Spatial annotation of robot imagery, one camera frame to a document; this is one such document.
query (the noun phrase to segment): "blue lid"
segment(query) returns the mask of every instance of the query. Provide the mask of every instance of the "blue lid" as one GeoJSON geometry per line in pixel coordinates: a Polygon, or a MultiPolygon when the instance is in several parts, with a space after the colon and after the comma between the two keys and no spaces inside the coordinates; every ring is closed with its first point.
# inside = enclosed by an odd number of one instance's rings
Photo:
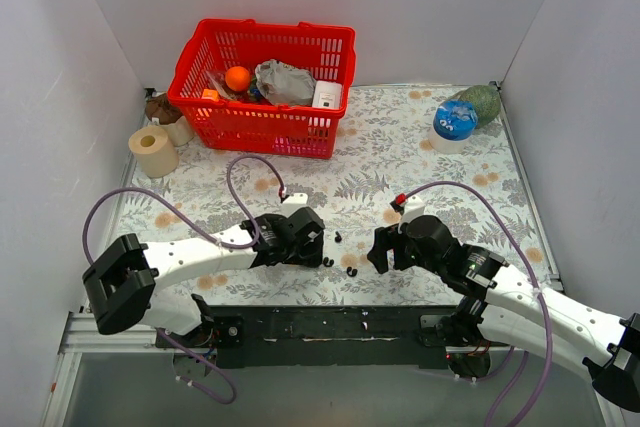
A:
{"type": "Polygon", "coordinates": [[[433,128],[447,140],[464,140],[471,136],[478,116],[471,102],[447,100],[436,110],[433,128]]]}

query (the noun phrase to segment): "gray plastic bag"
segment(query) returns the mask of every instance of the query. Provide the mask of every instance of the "gray plastic bag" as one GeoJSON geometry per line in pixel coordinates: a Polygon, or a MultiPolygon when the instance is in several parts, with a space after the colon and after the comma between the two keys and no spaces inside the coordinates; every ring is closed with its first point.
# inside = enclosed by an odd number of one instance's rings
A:
{"type": "Polygon", "coordinates": [[[311,105],[316,80],[308,70],[271,59],[256,67],[256,86],[274,105],[311,105]]]}

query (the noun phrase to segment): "floral tablecloth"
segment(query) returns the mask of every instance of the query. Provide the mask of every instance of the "floral tablecloth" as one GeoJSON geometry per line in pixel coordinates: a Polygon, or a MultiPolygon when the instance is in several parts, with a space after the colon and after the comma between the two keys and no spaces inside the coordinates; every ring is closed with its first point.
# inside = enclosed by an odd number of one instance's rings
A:
{"type": "MultiPolygon", "coordinates": [[[[460,296],[423,269],[379,275],[366,253],[376,227],[397,222],[389,202],[433,180],[455,180],[483,193],[515,234],[537,276],[550,273],[522,182],[500,120],[474,133],[460,155],[442,155],[427,140],[429,123],[454,87],[391,86],[352,88],[330,160],[268,156],[288,192],[309,195],[309,205],[326,225],[325,255],[333,267],[260,267],[222,272],[176,285],[210,304],[226,305],[420,305],[456,304],[460,296]],[[343,237],[333,240],[334,231],[343,237]],[[358,269],[347,276],[348,266],[358,269]]],[[[225,184],[225,169],[237,152],[205,148],[195,138],[178,149],[180,165],[150,180],[136,167],[132,184],[155,191],[208,232],[243,220],[225,184]]],[[[279,213],[278,182],[256,161],[239,163],[233,182],[254,215],[279,213]]],[[[484,245],[524,268],[490,214],[462,189],[423,192],[427,212],[445,222],[462,242],[484,245]]],[[[171,241],[196,235],[152,199],[128,195],[116,234],[138,234],[141,241],[171,241]]]]}

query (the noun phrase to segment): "blue and white container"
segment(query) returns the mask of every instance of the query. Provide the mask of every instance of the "blue and white container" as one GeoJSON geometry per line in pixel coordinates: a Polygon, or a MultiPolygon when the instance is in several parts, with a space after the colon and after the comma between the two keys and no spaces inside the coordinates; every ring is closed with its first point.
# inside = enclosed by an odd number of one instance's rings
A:
{"type": "Polygon", "coordinates": [[[459,154],[469,142],[478,116],[471,102],[447,100],[436,110],[429,142],[443,154],[459,154]]]}

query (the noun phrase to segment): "beige tape roll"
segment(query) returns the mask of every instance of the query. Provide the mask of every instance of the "beige tape roll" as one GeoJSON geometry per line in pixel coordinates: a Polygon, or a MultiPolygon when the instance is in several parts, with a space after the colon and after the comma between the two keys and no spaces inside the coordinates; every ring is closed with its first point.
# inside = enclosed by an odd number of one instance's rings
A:
{"type": "Polygon", "coordinates": [[[184,115],[173,124],[161,125],[160,127],[167,131],[167,134],[169,134],[169,138],[175,147],[180,147],[181,145],[186,144],[193,139],[193,136],[195,135],[184,115]]]}
{"type": "Polygon", "coordinates": [[[178,152],[167,132],[157,125],[135,132],[129,138],[129,150],[142,171],[152,179],[167,175],[178,166],[178,152]]]}

